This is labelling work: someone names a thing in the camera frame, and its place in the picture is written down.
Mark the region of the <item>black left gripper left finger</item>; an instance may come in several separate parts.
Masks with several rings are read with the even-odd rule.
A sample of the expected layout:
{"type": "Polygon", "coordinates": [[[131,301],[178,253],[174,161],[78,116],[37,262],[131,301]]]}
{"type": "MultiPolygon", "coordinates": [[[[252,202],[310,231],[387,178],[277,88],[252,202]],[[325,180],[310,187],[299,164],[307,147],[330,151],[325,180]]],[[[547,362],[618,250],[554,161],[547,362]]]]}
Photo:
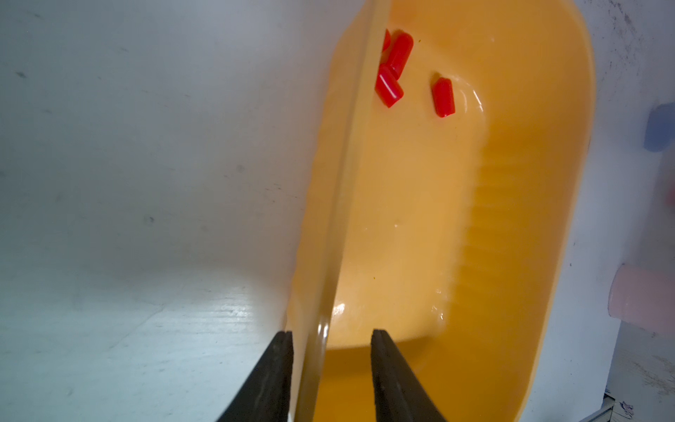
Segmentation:
{"type": "Polygon", "coordinates": [[[277,332],[217,421],[288,421],[293,363],[292,332],[277,332]]]}

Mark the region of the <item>red sleeve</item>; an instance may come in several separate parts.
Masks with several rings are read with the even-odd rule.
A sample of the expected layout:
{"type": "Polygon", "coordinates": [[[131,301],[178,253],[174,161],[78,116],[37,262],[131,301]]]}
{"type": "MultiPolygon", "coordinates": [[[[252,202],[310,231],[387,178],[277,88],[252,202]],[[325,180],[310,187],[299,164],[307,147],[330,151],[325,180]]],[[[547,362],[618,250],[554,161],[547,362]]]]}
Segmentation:
{"type": "Polygon", "coordinates": [[[384,42],[382,46],[382,51],[383,53],[387,52],[390,49],[392,43],[392,36],[389,30],[385,31],[385,37],[384,37],[384,42]]]}
{"type": "Polygon", "coordinates": [[[440,118],[455,113],[455,95],[452,80],[440,77],[432,86],[434,110],[440,118]]]}
{"type": "Polygon", "coordinates": [[[382,103],[388,107],[393,107],[404,97],[404,90],[397,81],[397,77],[390,66],[382,63],[379,66],[375,91],[382,103]]]}
{"type": "Polygon", "coordinates": [[[400,32],[393,41],[386,65],[390,68],[396,80],[399,80],[400,77],[402,77],[414,45],[415,40],[406,32],[400,32]]]}

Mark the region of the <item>yellow plastic storage tray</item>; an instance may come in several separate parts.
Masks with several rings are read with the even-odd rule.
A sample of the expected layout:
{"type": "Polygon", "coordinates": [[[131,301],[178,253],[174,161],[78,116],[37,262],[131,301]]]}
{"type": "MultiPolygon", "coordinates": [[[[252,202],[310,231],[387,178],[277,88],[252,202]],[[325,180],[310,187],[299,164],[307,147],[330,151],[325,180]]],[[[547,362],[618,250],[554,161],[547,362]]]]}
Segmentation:
{"type": "Polygon", "coordinates": [[[571,1],[362,5],[332,55],[296,255],[292,420],[374,420],[377,329],[446,420],[520,419],[594,103],[571,1]],[[386,30],[415,40],[391,108],[375,91],[386,30]]]}

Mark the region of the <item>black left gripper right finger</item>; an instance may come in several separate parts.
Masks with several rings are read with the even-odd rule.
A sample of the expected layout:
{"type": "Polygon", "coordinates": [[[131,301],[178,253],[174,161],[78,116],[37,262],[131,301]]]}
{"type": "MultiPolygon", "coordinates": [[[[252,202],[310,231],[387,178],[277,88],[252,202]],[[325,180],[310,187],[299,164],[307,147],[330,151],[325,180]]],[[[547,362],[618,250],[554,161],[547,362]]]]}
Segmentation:
{"type": "Polygon", "coordinates": [[[370,356],[378,422],[446,422],[385,330],[373,331],[370,356]]]}

